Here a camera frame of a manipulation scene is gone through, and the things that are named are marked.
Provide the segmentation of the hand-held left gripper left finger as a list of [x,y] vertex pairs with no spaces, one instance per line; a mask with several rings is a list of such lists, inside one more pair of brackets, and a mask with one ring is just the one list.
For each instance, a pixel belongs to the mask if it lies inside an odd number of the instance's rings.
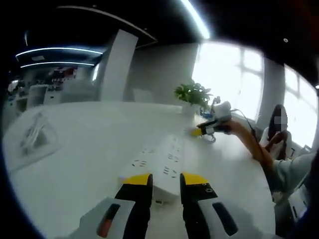
[[115,197],[107,197],[80,218],[66,239],[144,239],[150,220],[153,175],[132,176]]

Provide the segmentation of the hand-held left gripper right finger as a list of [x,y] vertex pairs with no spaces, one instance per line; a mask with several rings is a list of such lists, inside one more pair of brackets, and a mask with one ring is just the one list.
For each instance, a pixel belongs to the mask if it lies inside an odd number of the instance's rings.
[[196,174],[180,174],[183,220],[190,239],[250,239],[252,220],[231,201],[219,197],[209,182]]

